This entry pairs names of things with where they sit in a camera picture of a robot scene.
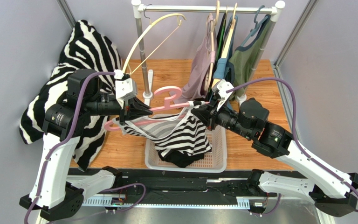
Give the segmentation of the pink lilac tank top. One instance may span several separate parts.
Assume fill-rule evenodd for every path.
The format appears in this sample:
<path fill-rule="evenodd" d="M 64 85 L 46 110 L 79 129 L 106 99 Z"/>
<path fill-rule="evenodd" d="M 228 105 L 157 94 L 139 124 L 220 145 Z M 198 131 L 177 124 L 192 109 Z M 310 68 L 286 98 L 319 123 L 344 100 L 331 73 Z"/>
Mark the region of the pink lilac tank top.
<path fill-rule="evenodd" d="M 209 26 L 207 23 L 213 19 L 214 17 L 212 14 L 207 17 L 206 33 L 201 45 L 197 48 L 195 57 L 193 59 L 189 81 L 184 87 L 181 88 L 182 96 L 175 103 L 193 101 L 196 99 L 205 98 L 207 96 L 207 92 L 204 91 L 205 76 L 210 64 L 209 50 L 207 49 L 210 48 L 210 38 L 208 37 Z"/>

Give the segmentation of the beige hanger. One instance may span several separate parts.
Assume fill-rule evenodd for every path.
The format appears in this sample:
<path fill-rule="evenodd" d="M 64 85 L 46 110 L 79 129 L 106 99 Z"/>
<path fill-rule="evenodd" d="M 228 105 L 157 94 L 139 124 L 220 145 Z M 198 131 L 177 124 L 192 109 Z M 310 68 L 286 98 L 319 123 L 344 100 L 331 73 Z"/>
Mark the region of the beige hanger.
<path fill-rule="evenodd" d="M 214 38 L 214 34 L 215 34 L 215 27 L 217 24 L 217 20 L 219 19 L 219 14 L 220 14 L 220 1 L 218 0 L 216 2 L 216 17 L 211 20 L 210 22 L 208 22 L 208 26 L 209 26 L 209 34 L 208 37 L 210 38 L 209 43 L 210 43 L 210 48 L 207 48 L 209 50 L 209 57 L 210 57 L 210 64 L 209 64 L 209 68 L 207 71 L 207 74 L 205 76 L 205 82 L 204 82 L 204 91 L 207 92 L 212 80 L 212 76 L 213 76 L 213 66 L 214 66 L 214 60 L 216 57 L 216 51 L 215 51 L 215 39 Z"/>

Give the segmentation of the white metal clothes rack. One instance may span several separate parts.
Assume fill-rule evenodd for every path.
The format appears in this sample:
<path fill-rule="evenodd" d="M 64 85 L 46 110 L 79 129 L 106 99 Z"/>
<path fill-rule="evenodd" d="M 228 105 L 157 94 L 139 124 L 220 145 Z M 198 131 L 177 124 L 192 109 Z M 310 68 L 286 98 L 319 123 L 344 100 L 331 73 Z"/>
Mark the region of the white metal clothes rack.
<path fill-rule="evenodd" d="M 260 45 L 258 54 L 255 58 L 255 62 L 252 65 L 252 69 L 251 69 L 252 72 L 250 73 L 249 78 L 253 78 L 255 71 L 257 70 L 259 62 L 261 60 L 261 57 L 263 55 L 263 52 L 264 52 L 264 50 L 267 46 L 267 43 L 270 39 L 271 33 L 274 29 L 274 26 L 277 23 L 277 21 L 279 20 L 279 17 L 286 6 L 285 1 L 283 1 L 283 0 L 277 1 L 273 7 L 270 7 L 270 8 L 262 7 L 260 9 L 255 8 L 255 7 L 236 7 L 236 6 L 235 7 L 221 7 L 219 1 L 217 1 L 215 7 L 213 7 L 213 6 L 164 6 L 164 5 L 161 5 L 161 6 L 160 5 L 155 5 L 155 6 L 147 5 L 146 6 L 141 2 L 141 0 L 132 0 L 131 4 L 133 7 L 133 14 L 134 14 L 134 18 L 136 21 L 138 39 L 132 46 L 132 48 L 127 56 L 126 62 L 124 63 L 123 68 L 125 70 L 127 67 L 129 67 L 129 60 L 130 60 L 135 48 L 139 47 L 140 59 L 141 59 L 141 64 L 139 65 L 139 67 L 141 68 L 142 74 L 143 74 L 143 81 L 144 81 L 144 87 L 145 87 L 145 91 L 143 92 L 143 99 L 144 99 L 144 103 L 146 105 L 150 105 L 151 100 L 154 97 L 154 93 L 151 92 L 154 72 L 153 72 L 153 70 L 147 69 L 147 63 L 146 63 L 147 57 L 145 54 L 145 44 L 144 44 L 143 38 L 147 34 L 147 32 L 149 32 L 151 30 L 151 28 L 154 25 L 156 25 L 157 23 L 161 22 L 162 20 L 164 20 L 168 17 L 172 17 L 172 16 L 177 16 L 177 17 L 179 16 L 182 19 L 184 19 L 185 16 L 183 15 L 183 13 L 213 13 L 213 12 L 216 12 L 217 13 L 216 18 L 219 17 L 221 10 L 225 10 L 226 12 L 232 12 L 233 14 L 235 14 L 236 12 L 238 12 L 240 14 L 255 14 L 255 15 L 258 15 L 260 13 L 269 14 L 271 26 L 267 29 L 266 35 L 262 39 L 262 43 Z M 147 11 L 149 11 L 149 12 L 168 12 L 168 14 L 151 22 L 150 25 L 145 30 L 143 30 L 142 17 L 144 16 L 144 13 Z"/>

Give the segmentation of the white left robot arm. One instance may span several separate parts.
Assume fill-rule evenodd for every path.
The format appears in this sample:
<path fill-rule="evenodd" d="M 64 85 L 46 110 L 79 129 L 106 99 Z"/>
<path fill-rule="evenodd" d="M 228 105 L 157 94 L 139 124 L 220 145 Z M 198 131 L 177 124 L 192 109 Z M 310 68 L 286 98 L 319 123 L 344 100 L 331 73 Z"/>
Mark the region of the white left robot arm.
<path fill-rule="evenodd" d="M 43 151 L 37 179 L 32 191 L 20 199 L 28 212 L 38 210 L 48 224 L 74 216 L 83 202 L 98 193 L 113 193 L 125 188 L 122 173 L 106 166 L 96 174 L 68 182 L 70 161 L 91 116 L 117 115 L 119 123 L 148 116 L 151 108 L 137 98 L 137 86 L 121 70 L 111 72 L 116 93 L 104 95 L 101 72 L 76 70 L 68 77 L 65 104 L 48 108 L 42 130 Z"/>

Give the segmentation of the olive green tank top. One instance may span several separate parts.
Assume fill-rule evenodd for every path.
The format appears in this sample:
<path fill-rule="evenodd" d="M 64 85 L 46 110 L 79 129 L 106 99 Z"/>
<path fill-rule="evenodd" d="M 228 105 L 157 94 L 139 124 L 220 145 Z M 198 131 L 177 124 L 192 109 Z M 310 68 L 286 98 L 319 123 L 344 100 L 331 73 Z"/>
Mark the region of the olive green tank top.
<path fill-rule="evenodd" d="M 250 80 L 252 67 L 257 59 L 259 47 L 270 24 L 270 15 L 264 16 L 263 19 L 257 22 L 256 27 L 251 29 L 226 63 L 226 78 L 233 87 L 242 85 Z"/>

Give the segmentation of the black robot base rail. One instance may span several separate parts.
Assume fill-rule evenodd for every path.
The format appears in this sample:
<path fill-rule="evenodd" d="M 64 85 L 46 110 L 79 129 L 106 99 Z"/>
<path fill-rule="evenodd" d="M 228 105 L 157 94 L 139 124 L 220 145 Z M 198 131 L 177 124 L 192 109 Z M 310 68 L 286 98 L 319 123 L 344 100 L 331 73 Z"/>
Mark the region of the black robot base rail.
<path fill-rule="evenodd" d="M 250 170 L 226 170 L 221 173 L 190 173 L 151 169 L 104 167 L 119 173 L 113 190 L 98 193 L 84 201 L 85 206 L 127 208 L 254 208 L 282 202 L 277 193 L 251 189 Z"/>

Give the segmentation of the green hanger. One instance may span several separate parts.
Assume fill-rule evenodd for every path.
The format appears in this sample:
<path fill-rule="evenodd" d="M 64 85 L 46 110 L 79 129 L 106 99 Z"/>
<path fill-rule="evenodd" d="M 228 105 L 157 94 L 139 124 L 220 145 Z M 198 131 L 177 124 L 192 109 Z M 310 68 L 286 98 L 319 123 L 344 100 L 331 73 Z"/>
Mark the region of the green hanger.
<path fill-rule="evenodd" d="M 216 50 L 216 57 L 215 61 L 217 62 L 221 56 L 221 52 L 223 49 L 223 40 L 224 40 L 224 32 L 226 28 L 226 21 L 227 21 L 227 12 L 224 13 L 223 18 L 220 23 L 218 35 L 217 35 L 217 50 Z"/>

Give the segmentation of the white plastic laundry basket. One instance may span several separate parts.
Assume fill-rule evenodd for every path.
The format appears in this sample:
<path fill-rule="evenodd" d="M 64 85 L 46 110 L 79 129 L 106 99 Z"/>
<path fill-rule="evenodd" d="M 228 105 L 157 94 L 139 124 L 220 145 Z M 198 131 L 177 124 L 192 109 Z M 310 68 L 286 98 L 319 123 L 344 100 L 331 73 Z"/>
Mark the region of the white plastic laundry basket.
<path fill-rule="evenodd" d="M 226 134 L 222 128 L 213 131 L 206 130 L 207 138 L 212 145 L 212 151 L 205 153 L 205 158 L 195 161 L 186 168 L 179 168 L 172 163 L 162 161 L 154 143 L 146 140 L 145 164 L 148 168 L 164 171 L 184 171 L 184 172 L 209 172 L 220 173 L 227 167 L 227 144 Z"/>

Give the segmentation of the blue grey hanger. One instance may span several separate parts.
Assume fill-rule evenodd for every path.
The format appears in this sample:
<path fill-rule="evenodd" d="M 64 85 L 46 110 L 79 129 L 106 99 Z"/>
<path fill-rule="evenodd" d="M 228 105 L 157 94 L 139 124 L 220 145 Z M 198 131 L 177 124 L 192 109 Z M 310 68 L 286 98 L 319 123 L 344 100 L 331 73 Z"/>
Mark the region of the blue grey hanger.
<path fill-rule="evenodd" d="M 242 43 L 240 44 L 241 47 L 245 47 L 247 43 L 250 44 L 250 39 L 253 37 L 252 41 L 256 40 L 256 35 L 259 33 L 259 31 L 261 30 L 262 26 L 265 25 L 269 20 L 270 20 L 270 15 L 267 14 L 265 15 L 261 20 L 258 20 L 258 16 L 261 13 L 261 10 L 265 8 L 265 5 L 261 5 L 258 10 L 256 11 L 255 15 L 254 15 L 254 27 L 251 28 L 249 34 L 245 37 L 245 39 L 242 41 Z"/>

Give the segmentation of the wooden hanger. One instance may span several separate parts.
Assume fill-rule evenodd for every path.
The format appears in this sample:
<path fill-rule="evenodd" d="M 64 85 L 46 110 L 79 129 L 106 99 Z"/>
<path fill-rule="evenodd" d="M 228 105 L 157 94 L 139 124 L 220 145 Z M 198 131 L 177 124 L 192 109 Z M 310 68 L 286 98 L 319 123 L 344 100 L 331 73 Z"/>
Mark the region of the wooden hanger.
<path fill-rule="evenodd" d="M 225 67 L 226 67 L 226 64 L 227 64 L 227 61 L 228 61 L 228 55 L 229 55 L 229 53 L 230 53 L 230 51 L 232 49 L 233 35 L 234 35 L 235 25 L 236 25 L 236 21 L 237 21 L 237 19 L 236 19 L 237 6 L 238 6 L 238 3 L 236 2 L 235 6 L 233 8 L 232 20 L 231 20 L 231 23 L 230 23 L 227 39 L 224 42 L 224 47 L 223 47 L 223 50 L 222 50 L 221 58 L 218 60 L 216 71 L 213 74 L 212 87 L 218 81 L 224 79 Z"/>

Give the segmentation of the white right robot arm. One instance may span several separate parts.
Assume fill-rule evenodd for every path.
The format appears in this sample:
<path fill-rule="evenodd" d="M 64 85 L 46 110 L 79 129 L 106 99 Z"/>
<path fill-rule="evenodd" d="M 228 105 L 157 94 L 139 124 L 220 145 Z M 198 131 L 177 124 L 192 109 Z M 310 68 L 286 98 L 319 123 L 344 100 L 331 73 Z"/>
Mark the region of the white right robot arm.
<path fill-rule="evenodd" d="M 192 109 L 192 114 L 209 130 L 221 126 L 234 132 L 251 141 L 258 153 L 290 165 L 301 174 L 294 178 L 254 169 L 247 180 L 247 188 L 254 194 L 303 199 L 334 217 L 356 211 L 358 174 L 341 172 L 304 149 L 285 128 L 268 121 L 268 109 L 254 98 L 244 101 L 238 112 L 212 102 Z"/>

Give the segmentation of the blue ribbed tank top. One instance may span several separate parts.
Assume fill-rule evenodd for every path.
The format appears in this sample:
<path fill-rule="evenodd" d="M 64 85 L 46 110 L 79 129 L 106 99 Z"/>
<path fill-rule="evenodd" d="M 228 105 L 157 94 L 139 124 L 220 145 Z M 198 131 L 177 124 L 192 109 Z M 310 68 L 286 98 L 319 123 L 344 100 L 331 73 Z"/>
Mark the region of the blue ribbed tank top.
<path fill-rule="evenodd" d="M 228 31 L 225 33 L 221 57 L 218 59 L 216 71 L 213 74 L 212 87 L 214 87 L 220 80 L 225 79 L 225 69 L 230 54 L 232 53 L 237 19 L 237 15 L 233 15 L 229 20 L 229 27 Z"/>

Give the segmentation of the black white striped tank top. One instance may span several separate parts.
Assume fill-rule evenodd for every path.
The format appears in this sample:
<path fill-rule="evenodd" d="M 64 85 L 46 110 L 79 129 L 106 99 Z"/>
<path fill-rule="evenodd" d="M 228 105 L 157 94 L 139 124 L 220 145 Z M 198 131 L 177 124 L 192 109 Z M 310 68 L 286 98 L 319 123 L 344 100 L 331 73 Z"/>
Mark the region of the black white striped tank top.
<path fill-rule="evenodd" d="M 154 149 L 165 158 L 173 152 L 185 156 L 195 156 L 212 151 L 206 135 L 206 126 L 192 114 L 192 109 L 205 105 L 203 101 L 189 101 L 177 114 L 157 114 L 153 117 L 125 121 L 119 124 L 119 119 L 110 121 L 122 130 L 123 134 L 144 137 L 154 143 Z"/>

